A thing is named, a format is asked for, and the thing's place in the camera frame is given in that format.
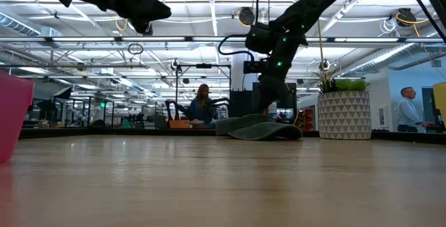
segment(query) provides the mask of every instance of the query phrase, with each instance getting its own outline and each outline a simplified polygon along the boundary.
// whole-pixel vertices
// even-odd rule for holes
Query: woman with long hair
[[[207,84],[200,85],[197,96],[190,103],[190,110],[193,113],[194,118],[203,122],[203,125],[198,125],[201,128],[210,128],[213,125],[213,118],[217,117],[217,111],[209,107],[209,86]]]

